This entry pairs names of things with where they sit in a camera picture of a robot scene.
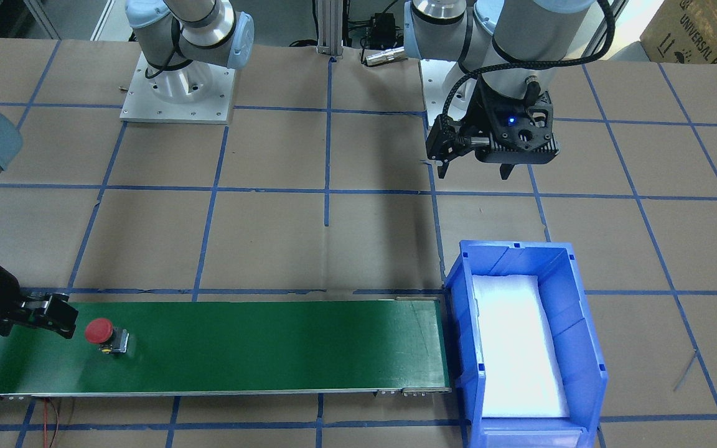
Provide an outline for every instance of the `black cable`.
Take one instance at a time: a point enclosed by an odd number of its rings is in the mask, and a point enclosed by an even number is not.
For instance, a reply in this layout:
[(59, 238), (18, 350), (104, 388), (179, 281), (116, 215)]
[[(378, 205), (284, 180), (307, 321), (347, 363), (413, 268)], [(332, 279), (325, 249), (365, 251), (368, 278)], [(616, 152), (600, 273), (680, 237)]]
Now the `black cable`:
[[(381, 11), (381, 14), (378, 14), (378, 15), (386, 14), (387, 11), (389, 11), (389, 9), (391, 9), (392, 6), (394, 6), (395, 3), (397, 3), (397, 2), (398, 2), (398, 0), (392, 0), (392, 2), (389, 3), (389, 6), (384, 8), (384, 10)], [(370, 20), (370, 22), (372, 22), (372, 28), (370, 29), (370, 33), (368, 34), (368, 37), (372, 36), (372, 34), (375, 33), (375, 26), (378, 25), (378, 20), (374, 20), (374, 21)], [(361, 60), (361, 63), (363, 63), (364, 65), (367, 65), (367, 59), (364, 59), (364, 51), (365, 50), (367, 50), (367, 45), (362, 44), (361, 45), (361, 54), (358, 56), (358, 60)]]
[(60, 430), (60, 411), (57, 410), (57, 407), (54, 406), (54, 400), (48, 399), (49, 404), (51, 405), (52, 409), (54, 409), (54, 434), (52, 434), (52, 440), (49, 442), (49, 448), (52, 448), (54, 446), (54, 439), (57, 437), (57, 431)]
[(319, 22), (317, 21), (317, 0), (311, 0), (311, 16), (314, 18), (314, 34), (319, 39)]
[(526, 68), (530, 70), (546, 70), (547, 68), (555, 67), (570, 67), (572, 65), (583, 65), (584, 63), (594, 62), (599, 60), (612, 46), (612, 40), (616, 33), (616, 17), (612, 13), (610, 4), (607, 0), (597, 0), (597, 4), (602, 9), (602, 13), (605, 15), (606, 31), (605, 31), (605, 44), (602, 46), (597, 53), (586, 57), (580, 57), (577, 59), (566, 59), (566, 60), (533, 60), (532, 62), (509, 62), (509, 63), (498, 63), (497, 65), (488, 65), (486, 67), (477, 68), (469, 73), (465, 74), (461, 79), (458, 79), (455, 85), (452, 86), (450, 92), (447, 94), (447, 98), (444, 100), (444, 108), (441, 110), (441, 127), (444, 130), (448, 130), (449, 126), (447, 123), (447, 114), (449, 114), (450, 103), (452, 103), (453, 97), (461, 88), (464, 82), (470, 79), (477, 79), (483, 73), (497, 72), (500, 70), (509, 70), (511, 68)]
[(171, 59), (173, 59), (173, 56), (176, 56), (176, 53), (181, 54), (179, 51), (179, 29), (181, 28), (181, 24), (179, 23), (179, 20), (176, 19), (176, 17), (173, 17), (173, 22), (171, 22), (171, 36), (173, 37), (173, 49), (171, 50), (171, 54), (167, 56), (167, 59), (165, 59), (165, 62), (162, 63), (162, 68), (160, 68), (156, 73), (153, 75), (148, 74), (148, 68), (143, 72), (145, 74), (147, 80), (152, 80), (159, 76), (160, 73), (167, 70), (167, 66), (169, 63), (171, 63)]
[(314, 39), (295, 40), (295, 42), (289, 44), (291, 47), (311, 47), (316, 45), (317, 41)]

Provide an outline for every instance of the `cardboard box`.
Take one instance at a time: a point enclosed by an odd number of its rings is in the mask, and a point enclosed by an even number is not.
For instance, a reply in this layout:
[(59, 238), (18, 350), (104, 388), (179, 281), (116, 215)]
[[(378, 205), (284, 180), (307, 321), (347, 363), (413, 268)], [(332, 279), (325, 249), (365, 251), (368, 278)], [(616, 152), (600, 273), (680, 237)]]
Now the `cardboard box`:
[(665, 0), (640, 42), (654, 62), (717, 63), (717, 0)]

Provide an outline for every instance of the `red button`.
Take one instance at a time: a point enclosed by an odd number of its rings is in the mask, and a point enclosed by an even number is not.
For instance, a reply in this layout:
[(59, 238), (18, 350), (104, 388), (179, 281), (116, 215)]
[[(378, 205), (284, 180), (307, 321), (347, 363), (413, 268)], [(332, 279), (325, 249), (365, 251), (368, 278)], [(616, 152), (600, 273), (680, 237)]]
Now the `red button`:
[(105, 317), (94, 319), (85, 328), (85, 339), (89, 343), (105, 343), (112, 337), (112, 322)]

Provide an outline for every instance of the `grid line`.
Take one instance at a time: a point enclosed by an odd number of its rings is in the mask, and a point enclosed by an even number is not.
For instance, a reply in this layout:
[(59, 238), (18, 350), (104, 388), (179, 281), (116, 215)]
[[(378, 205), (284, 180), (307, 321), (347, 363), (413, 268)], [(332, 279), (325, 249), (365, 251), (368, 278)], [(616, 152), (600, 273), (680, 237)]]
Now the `grid line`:
[(635, 182), (632, 181), (632, 176), (629, 173), (629, 168), (627, 167), (624, 156), (621, 153), (621, 149), (618, 145), (618, 141), (616, 139), (614, 130), (612, 130), (612, 126), (610, 125), (610, 122), (607, 120), (607, 114), (605, 113), (605, 108), (602, 107), (601, 100), (599, 99), (599, 95), (597, 93), (597, 89), (594, 86), (594, 80), (591, 79), (590, 74), (588, 73), (588, 68), (585, 65), (583, 65), (583, 73), (585, 73), (585, 75), (586, 75), (588, 85), (591, 88), (591, 93), (594, 95), (594, 100), (597, 103), (597, 107), (599, 108), (599, 112), (601, 113), (602, 119), (605, 120), (605, 126), (610, 135), (610, 139), (612, 140), (612, 145), (614, 145), (614, 148), (618, 155), (618, 159), (621, 162), (621, 167), (623, 168), (624, 174), (627, 177), (627, 182), (629, 182), (629, 187), (632, 189), (632, 194), (635, 196), (635, 202), (637, 202), (637, 204), (638, 204), (638, 210), (640, 210), (641, 218), (643, 218), (644, 224), (646, 225), (646, 230), (649, 233), (649, 238), (652, 240), (652, 246), (654, 246), (654, 250), (657, 253), (657, 258), (660, 261), (660, 266), (663, 269), (663, 273), (665, 273), (665, 277), (666, 277), (666, 281), (668, 281), (669, 289), (671, 289), (672, 292), (674, 292), (672, 294), (672, 297), (674, 297), (674, 301), (677, 304), (677, 309), (680, 312), (680, 317), (682, 317), (683, 324), (685, 324), (685, 331), (688, 332), (688, 337), (691, 340), (691, 345), (697, 354), (697, 359), (699, 360), (699, 366), (701, 366), (702, 372), (703, 372), (703, 374), (705, 374), (705, 380), (708, 383), (710, 392), (715, 401), (715, 406), (717, 407), (717, 391), (715, 391), (715, 386), (713, 384), (712, 377), (710, 377), (710, 373), (708, 371), (708, 368), (706, 367), (705, 358), (703, 358), (702, 352), (699, 349), (699, 344), (697, 344), (697, 342), (696, 342), (696, 338), (693, 334), (693, 330), (691, 329), (690, 321), (688, 320), (688, 317), (685, 314), (685, 309), (683, 308), (682, 303), (680, 302), (680, 297), (679, 297), (679, 295), (677, 295), (677, 293), (675, 293), (675, 290), (677, 290), (677, 289), (674, 287), (674, 281), (672, 280), (671, 273), (668, 271), (668, 264), (666, 264), (665, 258), (663, 257), (663, 253), (660, 250), (660, 246), (657, 242), (657, 237), (655, 237), (655, 233), (654, 233), (654, 230), (652, 229), (652, 225), (649, 223), (649, 217), (646, 215), (646, 209), (644, 207), (643, 202), (641, 202), (641, 200), (640, 200), (640, 196), (638, 195), (637, 188), (635, 187)]
[(228, 144), (228, 126), (223, 128), (223, 138), (220, 144), (220, 154), (217, 156), (217, 168), (214, 171), (214, 181), (212, 182), (209, 207), (207, 208), (207, 221), (204, 224), (204, 235), (201, 241), (201, 253), (199, 255), (199, 266), (195, 270), (195, 281), (193, 283), (192, 301), (199, 301), (199, 291), (201, 289), (201, 277), (204, 272), (204, 263), (207, 260), (207, 249), (209, 247), (209, 236), (212, 229), (212, 218), (214, 216), (215, 202), (217, 201), (217, 186), (220, 183), (220, 177), (223, 171), (223, 161), (225, 158), (225, 147)]
[[(54, 292), (65, 294), (192, 294), (193, 289), (132, 289), (131, 287), (22, 287), (26, 292)], [(311, 292), (328, 292), (328, 289), (219, 289), (200, 287), (199, 294), (218, 295), (304, 295)], [(356, 289), (352, 295), (435, 295), (442, 289)], [(589, 296), (717, 296), (717, 290), (699, 289), (586, 289)]]
[(325, 395), (317, 394), (317, 420), (315, 421), (315, 448), (322, 448), (322, 414), (325, 411)]
[[(174, 407), (183, 397), (174, 397)], [(34, 408), (38, 399), (33, 399), (30, 406)], [(12, 431), (43, 431), (42, 423), (29, 423), (32, 415), (21, 424), (0, 424), (0, 432)], [(654, 414), (654, 415), (608, 415), (600, 417), (602, 423), (634, 423), (634, 422), (717, 422), (717, 414)], [(202, 430), (265, 430), (265, 429), (315, 429), (314, 422), (186, 422), (178, 423), (171, 411), (169, 423), (72, 423), (61, 424), (60, 431), (202, 431)], [(462, 426), (461, 419), (431, 420), (346, 420), (341, 422), (321, 422), (322, 428), (379, 428), (379, 427), (427, 427), (427, 426)]]
[(433, 165), (423, 162), (428, 166), (428, 181), (430, 182), (430, 202), (433, 205), (433, 226), (436, 234), (436, 251), (439, 253), (439, 274), (441, 281), (447, 278), (446, 264), (444, 264), (444, 246), (441, 243), (441, 221), (439, 219), (439, 200), (436, 196), (436, 179), (433, 177)]
[(22, 113), (21, 119), (18, 120), (18, 124), (15, 126), (17, 130), (21, 130), (21, 127), (24, 125), (24, 120), (26, 119), (27, 114), (29, 114), (29, 110), (31, 110), (32, 105), (35, 103), (35, 98), (37, 98), (38, 91), (40, 91), (40, 86), (43, 85), (43, 81), (46, 79), (46, 75), (49, 74), (49, 69), (52, 66), (52, 62), (54, 62), (54, 57), (57, 56), (57, 51), (58, 49), (60, 49), (61, 42), (62, 40), (58, 40), (57, 43), (54, 43), (54, 49), (52, 49), (52, 54), (51, 56), (49, 56), (49, 61), (46, 62), (46, 66), (43, 68), (43, 73), (40, 74), (40, 78), (37, 80), (35, 90), (32, 92), (32, 96), (29, 97), (29, 101), (26, 103), (24, 113)]
[(83, 255), (85, 255), (85, 249), (88, 246), (88, 241), (90, 240), (90, 235), (93, 230), (93, 224), (96, 222), (96, 216), (99, 215), (101, 201), (103, 200), (103, 196), (105, 196), (105, 191), (107, 190), (107, 183), (109, 182), (110, 175), (112, 174), (112, 167), (114, 167), (115, 161), (118, 158), (118, 151), (120, 150), (120, 145), (123, 142), (123, 136), (124, 134), (126, 134), (126, 127), (127, 123), (123, 122), (123, 124), (120, 126), (120, 133), (118, 133), (118, 139), (115, 142), (115, 147), (112, 148), (112, 156), (110, 156), (110, 161), (107, 165), (105, 178), (103, 178), (103, 180), (101, 181), (99, 195), (96, 198), (96, 205), (93, 206), (93, 210), (90, 214), (90, 219), (88, 221), (88, 226), (85, 229), (85, 236), (82, 237), (82, 243), (80, 243), (79, 251), (77, 252), (77, 258), (74, 261), (73, 269), (71, 270), (71, 277), (68, 279), (69, 289), (73, 287), (74, 282), (77, 280), (77, 273), (79, 273), (79, 267), (82, 264), (82, 257)]
[(607, 443), (605, 442), (605, 434), (602, 433), (601, 425), (599, 425), (597, 428), (597, 440), (599, 440), (599, 448), (607, 448)]
[(32, 103), (34, 103), (35, 98), (37, 97), (38, 91), (40, 91), (40, 86), (43, 85), (43, 81), (46, 79), (46, 75), (49, 73), (49, 68), (51, 67), (52, 62), (54, 61), (54, 57), (57, 56), (57, 51), (60, 48), (60, 41), (58, 40), (57, 43), (54, 43), (54, 49), (52, 49), (52, 54), (49, 56), (48, 62), (46, 62), (46, 66), (43, 68), (43, 72), (40, 74), (40, 78), (37, 80), (37, 84), (35, 85), (34, 90), (32, 91), (32, 96), (29, 97), (29, 101), (23, 104), (25, 106), (23, 113), (21, 114), (21, 118), (18, 119), (18, 124), (15, 126), (17, 131), (21, 130), (22, 125), (24, 124), (24, 120), (26, 119), (27, 114), (29, 113), (29, 110), (31, 109)]
[(171, 409), (171, 422), (167, 428), (167, 439), (165, 439), (165, 448), (173, 447), (173, 437), (176, 435), (176, 420), (179, 419), (179, 405), (182, 403), (182, 397), (173, 397), (173, 408)]
[(24, 439), (26, 438), (26, 431), (29, 430), (29, 421), (32, 420), (32, 413), (35, 411), (35, 403), (37, 399), (29, 400), (29, 405), (26, 406), (26, 413), (24, 414), (24, 420), (21, 424), (21, 430), (18, 431), (18, 439), (15, 442), (15, 448), (22, 448), (24, 446)]
[(677, 94), (677, 91), (674, 89), (674, 85), (672, 85), (671, 80), (668, 79), (668, 74), (665, 73), (665, 68), (663, 68), (663, 65), (661, 65), (660, 63), (658, 63), (657, 67), (660, 69), (660, 73), (663, 74), (663, 79), (665, 79), (666, 84), (668, 84), (668, 88), (671, 89), (671, 93), (674, 95), (674, 99), (677, 100), (677, 104), (680, 105), (680, 110), (682, 110), (682, 113), (685, 115), (685, 119), (688, 120), (688, 125), (690, 125), (691, 130), (693, 131), (693, 135), (696, 138), (696, 141), (699, 142), (699, 146), (702, 148), (703, 153), (705, 153), (706, 160), (709, 162), (710, 168), (712, 168), (713, 172), (715, 173), (715, 178), (717, 178), (717, 167), (715, 167), (715, 164), (712, 161), (712, 157), (710, 156), (709, 151), (706, 149), (705, 142), (703, 142), (702, 137), (699, 135), (699, 130), (696, 129), (695, 125), (691, 121), (691, 116), (688, 114), (688, 110), (686, 110), (685, 105), (682, 104), (682, 100)]
[(541, 224), (544, 224), (544, 238), (546, 242), (552, 242), (550, 236), (550, 228), (546, 224), (546, 215), (544, 215), (544, 206), (541, 204), (541, 193), (538, 192), (538, 184), (535, 182), (535, 171), (532, 165), (527, 165), (527, 172), (530, 174), (530, 183), (533, 184), (533, 196), (535, 197), (535, 205), (538, 207), (538, 215), (541, 216)]
[[(98, 190), (97, 184), (27, 184), (26, 182), (0, 182), (0, 188)], [(106, 185), (106, 190), (159, 190), (159, 191), (211, 191), (211, 187), (171, 185)], [(326, 189), (326, 188), (276, 188), (276, 187), (216, 187), (218, 192), (230, 193), (301, 193), (322, 195), (437, 195), (437, 196), (496, 196), (535, 198), (536, 193), (526, 191), (452, 191), (452, 190), (375, 190), (375, 189)], [(661, 196), (661, 195), (606, 195), (593, 193), (544, 193), (540, 198), (592, 198), (592, 199), (647, 199), (653, 201), (717, 202), (715, 196)]]
[[(28, 103), (18, 102), (2, 102), (0, 106), (26, 107)], [(111, 108), (119, 110), (123, 105), (85, 105), (77, 103), (32, 103), (34, 108)], [(328, 108), (293, 108), (284, 106), (254, 106), (254, 105), (234, 105), (234, 110), (258, 110), (258, 111), (310, 111), (310, 113), (326, 113)], [(427, 118), (425, 111), (370, 111), (370, 110), (337, 110), (331, 108), (331, 113), (342, 114), (409, 114), (410, 116), (424, 116)], [(555, 121), (575, 122), (575, 123), (598, 123), (604, 124), (605, 120), (599, 118), (575, 118), (575, 117), (555, 117)], [(682, 121), (648, 121), (638, 119), (609, 119), (610, 124), (644, 124), (650, 126), (695, 126), (697, 128), (717, 128), (717, 123), (696, 123)]]
[(326, 227), (330, 225), (330, 125), (333, 113), (330, 109), (331, 100), (333, 100), (333, 81), (334, 69), (333, 64), (336, 62), (335, 57), (328, 58), (328, 84), (326, 99), (326, 119), (325, 119), (325, 181), (324, 181), (324, 208), (322, 208), (322, 224)]

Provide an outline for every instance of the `blue plastic bin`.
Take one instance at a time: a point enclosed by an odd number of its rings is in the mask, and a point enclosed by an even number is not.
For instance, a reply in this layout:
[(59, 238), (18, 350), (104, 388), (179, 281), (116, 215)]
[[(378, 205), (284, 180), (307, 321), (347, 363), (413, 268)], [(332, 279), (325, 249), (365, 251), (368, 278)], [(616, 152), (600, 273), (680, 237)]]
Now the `blue plastic bin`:
[[(494, 368), (494, 360), (484, 360), (480, 347), (472, 275), (538, 277), (538, 293), (569, 405), (568, 418), (482, 418), (486, 371)], [(463, 394), (466, 418), (472, 420), (469, 447), (592, 447), (608, 374), (571, 244), (462, 241), (446, 289), (461, 351), (456, 388)]]

